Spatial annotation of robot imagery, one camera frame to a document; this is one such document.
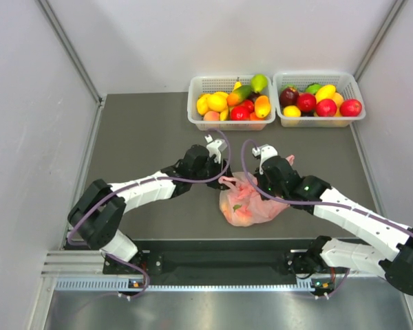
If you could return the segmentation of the pink plastic bag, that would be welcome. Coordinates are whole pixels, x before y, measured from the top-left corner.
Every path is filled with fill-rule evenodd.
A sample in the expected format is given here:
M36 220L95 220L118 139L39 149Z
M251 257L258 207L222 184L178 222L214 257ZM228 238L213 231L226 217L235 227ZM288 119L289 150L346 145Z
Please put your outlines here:
M271 221L290 206L272 199L263 200L250 184L250 181L257 184L256 177L250 173L248 177L250 180L245 172L236 172L230 177L222 176L218 179L226 188L220 193L220 211L232 226L249 227Z

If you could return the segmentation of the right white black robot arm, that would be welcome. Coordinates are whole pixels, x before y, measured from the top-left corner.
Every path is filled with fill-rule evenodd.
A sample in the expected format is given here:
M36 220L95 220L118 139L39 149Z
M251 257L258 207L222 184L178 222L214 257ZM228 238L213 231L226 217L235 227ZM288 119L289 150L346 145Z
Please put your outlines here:
M309 267L368 272L413 296L413 227L386 219L313 175L302 177L279 155L261 156L257 185L265 199L288 204L355 235L361 244L320 236L308 248Z

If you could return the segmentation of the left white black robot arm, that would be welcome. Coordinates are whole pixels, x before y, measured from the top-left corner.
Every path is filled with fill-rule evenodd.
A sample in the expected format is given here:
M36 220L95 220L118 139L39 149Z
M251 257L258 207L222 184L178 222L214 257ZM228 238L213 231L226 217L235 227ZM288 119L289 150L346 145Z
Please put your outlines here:
M223 139L206 146L194 144L175 164L145 178L117 184L97 179L70 210L68 223L91 250L115 257L126 272L136 272L142 266L142 256L134 242L119 230L124 214L155 201L176 198L194 184L223 189L219 178L231 173L229 161L222 156L226 148Z

